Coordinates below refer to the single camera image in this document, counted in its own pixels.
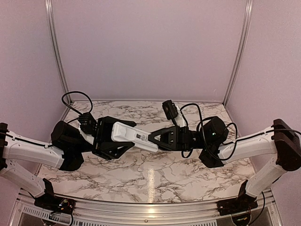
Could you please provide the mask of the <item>white remote control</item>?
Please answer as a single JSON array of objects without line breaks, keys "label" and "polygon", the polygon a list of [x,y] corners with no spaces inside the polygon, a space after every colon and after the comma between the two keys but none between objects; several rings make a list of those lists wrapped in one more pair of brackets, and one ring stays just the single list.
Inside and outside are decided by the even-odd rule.
[{"label": "white remote control", "polygon": [[156,153],[158,145],[148,140],[149,135],[149,132],[116,122],[112,127],[111,139],[115,142],[132,142],[137,148]]}]

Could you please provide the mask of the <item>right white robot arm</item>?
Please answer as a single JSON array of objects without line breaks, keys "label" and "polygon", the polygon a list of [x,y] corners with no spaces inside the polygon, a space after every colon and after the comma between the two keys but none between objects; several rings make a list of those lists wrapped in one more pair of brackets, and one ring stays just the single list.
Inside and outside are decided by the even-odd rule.
[{"label": "right white robot arm", "polygon": [[301,167],[300,132],[291,129],[282,119],[271,127],[252,135],[226,142],[228,126],[217,116],[201,122],[196,131],[187,126],[159,129],[148,140],[164,151],[192,151],[200,149],[199,159],[208,168],[218,168],[240,159],[271,154],[260,171],[241,186],[241,194],[233,200],[233,207],[243,211],[264,189],[283,174]]}]

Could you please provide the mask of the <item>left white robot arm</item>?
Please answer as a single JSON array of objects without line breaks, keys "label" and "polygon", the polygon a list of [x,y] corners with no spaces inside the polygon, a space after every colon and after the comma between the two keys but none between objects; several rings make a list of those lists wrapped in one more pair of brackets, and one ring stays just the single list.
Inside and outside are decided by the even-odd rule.
[{"label": "left white robot arm", "polygon": [[23,167],[16,160],[25,160],[51,166],[61,171],[76,171],[84,162],[83,153],[105,159],[117,159],[134,146],[132,141],[113,141],[112,131],[120,122],[131,128],[134,121],[119,120],[110,116],[95,120],[90,113],[76,119],[79,127],[59,121],[51,133],[51,143],[29,139],[8,130],[6,123],[0,125],[0,174],[22,189],[34,199],[40,199],[48,209],[59,206],[59,198],[47,179],[41,179]]}]

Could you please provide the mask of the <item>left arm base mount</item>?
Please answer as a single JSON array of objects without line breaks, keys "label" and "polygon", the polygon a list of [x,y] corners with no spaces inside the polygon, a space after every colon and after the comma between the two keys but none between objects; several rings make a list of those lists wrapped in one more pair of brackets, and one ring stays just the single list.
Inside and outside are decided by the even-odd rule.
[{"label": "left arm base mount", "polygon": [[54,194],[54,189],[51,182],[43,179],[45,189],[44,194],[34,198],[34,205],[43,209],[51,210],[52,213],[72,214],[75,206],[75,201],[70,198],[63,198]]}]

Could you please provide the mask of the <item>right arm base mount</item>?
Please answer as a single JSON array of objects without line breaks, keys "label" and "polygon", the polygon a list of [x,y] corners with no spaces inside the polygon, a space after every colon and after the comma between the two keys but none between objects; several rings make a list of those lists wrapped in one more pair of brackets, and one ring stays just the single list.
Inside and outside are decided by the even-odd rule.
[{"label": "right arm base mount", "polygon": [[251,197],[246,194],[246,180],[240,187],[238,196],[217,202],[217,209],[221,216],[240,213],[258,207],[256,197]]}]

